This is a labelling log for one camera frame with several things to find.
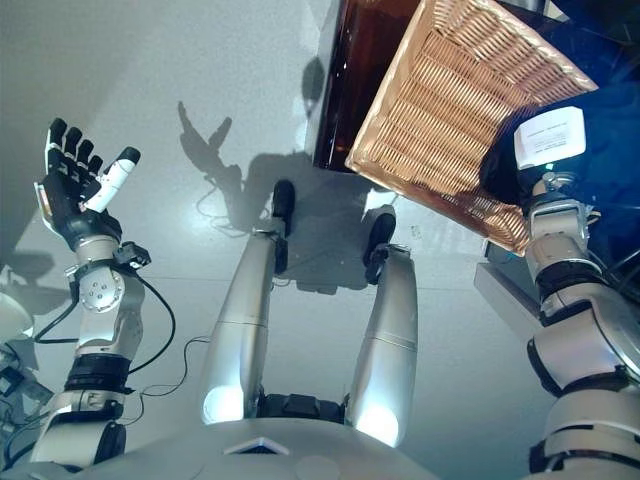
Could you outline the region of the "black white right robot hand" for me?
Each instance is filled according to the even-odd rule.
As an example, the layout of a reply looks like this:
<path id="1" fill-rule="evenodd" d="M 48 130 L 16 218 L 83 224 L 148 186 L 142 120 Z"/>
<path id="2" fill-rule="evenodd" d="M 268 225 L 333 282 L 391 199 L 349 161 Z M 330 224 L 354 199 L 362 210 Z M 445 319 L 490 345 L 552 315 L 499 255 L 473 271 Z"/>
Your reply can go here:
<path id="1" fill-rule="evenodd" d="M 531 196 L 534 185 L 552 174 L 551 184 L 576 182 L 580 176 L 580 156 L 586 152 L 584 111 L 565 106 L 535 115 L 519 124 L 506 137 L 515 171 L 515 200 L 522 206 Z"/>

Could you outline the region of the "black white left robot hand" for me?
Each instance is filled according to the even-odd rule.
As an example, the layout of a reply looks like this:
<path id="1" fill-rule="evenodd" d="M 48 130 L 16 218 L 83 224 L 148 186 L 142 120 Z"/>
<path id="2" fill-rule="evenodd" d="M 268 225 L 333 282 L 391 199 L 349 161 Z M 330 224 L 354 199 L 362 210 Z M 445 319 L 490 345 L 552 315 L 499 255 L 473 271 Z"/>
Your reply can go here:
<path id="1" fill-rule="evenodd" d="M 44 178 L 34 184 L 43 222 L 71 250 L 91 236 L 119 241 L 122 228 L 107 207 L 141 158 L 131 146 L 109 164 L 94 153 L 94 144 L 77 127 L 56 118 L 44 148 Z"/>

